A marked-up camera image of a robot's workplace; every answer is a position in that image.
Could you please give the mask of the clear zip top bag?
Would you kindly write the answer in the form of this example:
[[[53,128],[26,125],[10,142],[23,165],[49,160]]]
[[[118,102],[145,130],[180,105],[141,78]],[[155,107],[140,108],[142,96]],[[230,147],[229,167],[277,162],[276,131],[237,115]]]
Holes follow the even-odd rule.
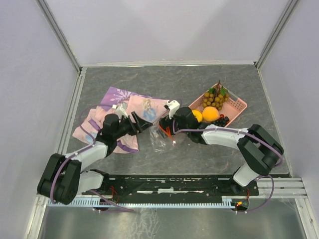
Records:
[[[159,154],[171,151],[176,147],[176,141],[161,129],[158,120],[150,127],[150,141],[153,150]]]

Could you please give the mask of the fake yellow lemon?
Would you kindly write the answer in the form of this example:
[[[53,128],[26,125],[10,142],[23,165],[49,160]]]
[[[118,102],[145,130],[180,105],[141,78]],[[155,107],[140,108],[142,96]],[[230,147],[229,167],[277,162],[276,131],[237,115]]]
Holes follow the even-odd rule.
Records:
[[[195,116],[195,118],[197,119],[198,122],[202,122],[203,121],[203,116],[202,116],[202,112],[198,111],[198,110],[192,110],[193,115]]]

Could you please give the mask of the fake peach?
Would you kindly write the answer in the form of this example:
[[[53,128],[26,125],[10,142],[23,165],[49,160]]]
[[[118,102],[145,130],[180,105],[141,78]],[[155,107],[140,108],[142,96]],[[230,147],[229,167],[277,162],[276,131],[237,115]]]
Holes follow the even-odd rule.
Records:
[[[220,118],[220,114],[215,107],[205,107],[202,111],[202,117],[207,122],[213,122]]]

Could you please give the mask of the fake brown longan bunch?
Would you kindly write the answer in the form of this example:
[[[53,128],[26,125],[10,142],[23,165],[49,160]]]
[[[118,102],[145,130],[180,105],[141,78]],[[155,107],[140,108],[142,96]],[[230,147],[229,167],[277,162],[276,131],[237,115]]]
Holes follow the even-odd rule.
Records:
[[[202,106],[204,108],[214,107],[220,111],[222,110],[224,103],[229,100],[229,97],[228,90],[219,81],[203,94]]]

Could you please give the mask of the fake dark grape bunch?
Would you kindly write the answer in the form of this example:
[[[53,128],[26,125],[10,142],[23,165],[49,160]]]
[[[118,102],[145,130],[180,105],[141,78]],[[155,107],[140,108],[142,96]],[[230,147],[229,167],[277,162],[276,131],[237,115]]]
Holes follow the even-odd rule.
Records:
[[[215,121],[212,122],[212,124],[220,127],[226,127],[226,125],[230,122],[230,119],[228,117],[221,117]]]

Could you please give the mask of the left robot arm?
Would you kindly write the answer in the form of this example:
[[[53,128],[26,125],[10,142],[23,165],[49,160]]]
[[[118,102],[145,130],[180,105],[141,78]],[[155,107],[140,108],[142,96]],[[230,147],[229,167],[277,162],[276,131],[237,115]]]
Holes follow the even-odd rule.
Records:
[[[110,181],[104,178],[105,173],[96,170],[82,171],[113,153],[121,137],[135,136],[152,125],[135,112],[132,112],[131,117],[106,115],[102,128],[90,145],[66,155],[55,153],[50,156],[37,185],[37,193],[50,198],[53,203],[65,205],[70,204],[77,194],[91,189],[99,194],[106,194],[110,190]]]

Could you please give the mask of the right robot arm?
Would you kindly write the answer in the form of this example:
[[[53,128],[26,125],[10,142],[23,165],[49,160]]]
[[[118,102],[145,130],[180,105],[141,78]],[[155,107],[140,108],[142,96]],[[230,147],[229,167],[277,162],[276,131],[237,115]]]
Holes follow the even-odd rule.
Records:
[[[251,181],[268,176],[284,161],[282,146],[258,124],[250,128],[221,127],[199,122],[189,107],[182,107],[161,117],[159,126],[171,137],[184,133],[194,143],[239,150],[245,164],[235,171],[228,183],[229,190],[235,195],[244,192]]]

